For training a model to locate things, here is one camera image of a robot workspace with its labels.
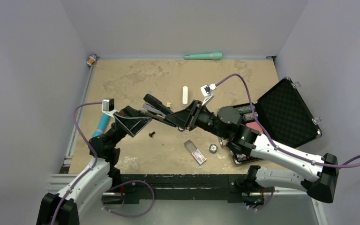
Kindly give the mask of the white stapler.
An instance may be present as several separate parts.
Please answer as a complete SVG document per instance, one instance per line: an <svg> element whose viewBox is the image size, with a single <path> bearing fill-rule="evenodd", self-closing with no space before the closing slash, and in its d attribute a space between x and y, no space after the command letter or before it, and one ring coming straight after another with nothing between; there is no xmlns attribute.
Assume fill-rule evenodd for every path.
<svg viewBox="0 0 360 225"><path fill-rule="evenodd" d="M188 86L183 86L182 88L182 106L186 107L188 105Z"/></svg>

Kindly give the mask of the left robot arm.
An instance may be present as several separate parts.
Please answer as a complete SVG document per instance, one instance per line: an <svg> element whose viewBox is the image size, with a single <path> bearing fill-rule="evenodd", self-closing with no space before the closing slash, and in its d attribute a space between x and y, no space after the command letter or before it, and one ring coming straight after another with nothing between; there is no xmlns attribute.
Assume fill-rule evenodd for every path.
<svg viewBox="0 0 360 225"><path fill-rule="evenodd" d="M120 170L115 167L120 156L116 145L127 135L136 136L152 118L131 107L120 111L111 108L103 113L106 118L114 118L114 123L107 132L96 131L87 140L92 159L81 173L57 193L47 193L42 198L38 225L78 225L82 215L107 191L123 193L128 186L136 184L153 190L143 180L123 181Z"/></svg>

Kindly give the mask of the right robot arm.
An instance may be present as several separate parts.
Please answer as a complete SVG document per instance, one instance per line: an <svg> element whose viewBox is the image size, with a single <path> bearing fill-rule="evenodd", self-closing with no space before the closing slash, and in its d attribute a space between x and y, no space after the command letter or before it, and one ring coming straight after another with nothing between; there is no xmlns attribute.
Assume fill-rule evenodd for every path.
<svg viewBox="0 0 360 225"><path fill-rule="evenodd" d="M338 180L337 158L305 153L270 140L267 135L243 124L242 116L231 106L221 107L214 114L194 100L185 109L172 112L165 120L176 127L191 131L201 128L227 140L226 147L237 154L265 159L282 169L268 169L252 165L245 178L236 180L233 186L246 194L274 187L291 188L306 192L323 203L332 203Z"/></svg>

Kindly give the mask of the black stapler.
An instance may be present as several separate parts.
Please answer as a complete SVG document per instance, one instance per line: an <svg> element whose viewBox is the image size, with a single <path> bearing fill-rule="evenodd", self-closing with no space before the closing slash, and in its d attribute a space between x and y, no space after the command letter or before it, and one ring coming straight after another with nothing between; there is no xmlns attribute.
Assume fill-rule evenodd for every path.
<svg viewBox="0 0 360 225"><path fill-rule="evenodd" d="M175 123L165 118L167 115L173 113L173 111L169 107L165 106L160 100L158 100L151 94L146 94L143 100L144 104L142 108L146 111L147 115L171 127L177 127Z"/></svg>

